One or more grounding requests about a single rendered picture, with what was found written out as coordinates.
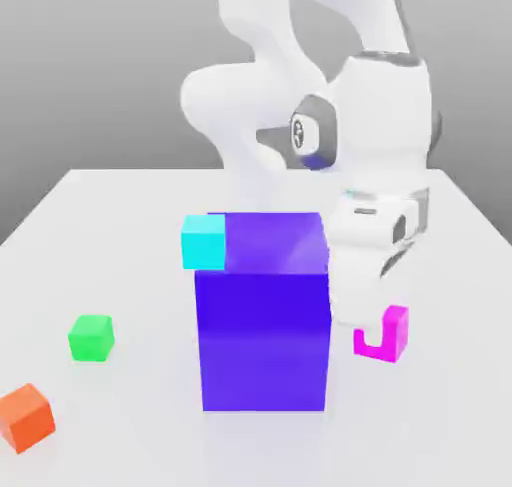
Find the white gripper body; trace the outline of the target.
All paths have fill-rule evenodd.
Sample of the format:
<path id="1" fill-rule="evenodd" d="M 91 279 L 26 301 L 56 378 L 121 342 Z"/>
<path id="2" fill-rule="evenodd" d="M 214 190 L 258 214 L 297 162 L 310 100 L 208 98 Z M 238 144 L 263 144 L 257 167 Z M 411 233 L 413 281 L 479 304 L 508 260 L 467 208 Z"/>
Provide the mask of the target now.
<path id="1" fill-rule="evenodd" d="M 346 245 L 329 249 L 329 294 L 333 319 L 351 327 L 378 327 L 386 309 L 381 271 L 384 251 Z"/>

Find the small magenta cube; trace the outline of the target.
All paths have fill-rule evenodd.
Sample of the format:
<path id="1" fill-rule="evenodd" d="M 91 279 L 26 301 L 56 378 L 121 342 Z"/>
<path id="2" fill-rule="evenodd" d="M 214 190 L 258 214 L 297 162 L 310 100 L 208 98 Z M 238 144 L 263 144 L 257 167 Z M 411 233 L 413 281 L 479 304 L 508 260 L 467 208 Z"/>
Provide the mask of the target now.
<path id="1" fill-rule="evenodd" d="M 355 329 L 353 332 L 353 352 L 355 355 L 396 363 L 408 343 L 408 308 L 397 305 L 389 306 L 381 319 L 381 327 L 382 340 L 379 346 L 367 344 L 365 331 Z"/>

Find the small cyan cube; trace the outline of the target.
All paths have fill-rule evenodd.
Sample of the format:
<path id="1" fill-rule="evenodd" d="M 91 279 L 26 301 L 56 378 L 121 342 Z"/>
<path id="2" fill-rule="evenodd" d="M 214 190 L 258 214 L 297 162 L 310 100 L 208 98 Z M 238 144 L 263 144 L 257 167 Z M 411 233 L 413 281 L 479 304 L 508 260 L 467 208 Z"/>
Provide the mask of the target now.
<path id="1" fill-rule="evenodd" d="M 182 264 L 188 270 L 223 270 L 226 251 L 224 214 L 187 215 L 181 228 Z"/>

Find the small green cube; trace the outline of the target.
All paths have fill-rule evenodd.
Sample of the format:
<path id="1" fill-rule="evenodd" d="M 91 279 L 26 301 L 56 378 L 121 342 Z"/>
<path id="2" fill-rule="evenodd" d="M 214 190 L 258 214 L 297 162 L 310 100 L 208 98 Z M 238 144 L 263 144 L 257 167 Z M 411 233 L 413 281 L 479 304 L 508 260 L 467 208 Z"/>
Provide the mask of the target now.
<path id="1" fill-rule="evenodd" d="M 115 343 L 112 317 L 80 315 L 68 333 L 68 342 L 75 361 L 106 361 Z"/>

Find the small orange cube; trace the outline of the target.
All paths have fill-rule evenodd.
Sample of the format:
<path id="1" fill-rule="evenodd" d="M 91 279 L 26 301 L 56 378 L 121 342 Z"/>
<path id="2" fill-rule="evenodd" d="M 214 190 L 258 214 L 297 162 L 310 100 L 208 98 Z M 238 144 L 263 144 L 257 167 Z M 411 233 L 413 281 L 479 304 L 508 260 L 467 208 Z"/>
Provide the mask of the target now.
<path id="1" fill-rule="evenodd" d="M 47 398 L 31 383 L 0 397 L 0 434 L 21 454 L 56 429 Z"/>

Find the large purple box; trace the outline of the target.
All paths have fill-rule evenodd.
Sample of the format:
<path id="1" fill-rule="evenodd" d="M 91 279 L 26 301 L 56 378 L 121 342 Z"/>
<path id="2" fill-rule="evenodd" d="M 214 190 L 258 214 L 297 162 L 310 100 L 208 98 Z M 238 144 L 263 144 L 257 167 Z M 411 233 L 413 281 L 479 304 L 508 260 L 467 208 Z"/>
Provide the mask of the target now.
<path id="1" fill-rule="evenodd" d="M 325 408 L 329 252 L 317 213 L 229 213 L 221 271 L 197 271 L 202 405 Z"/>

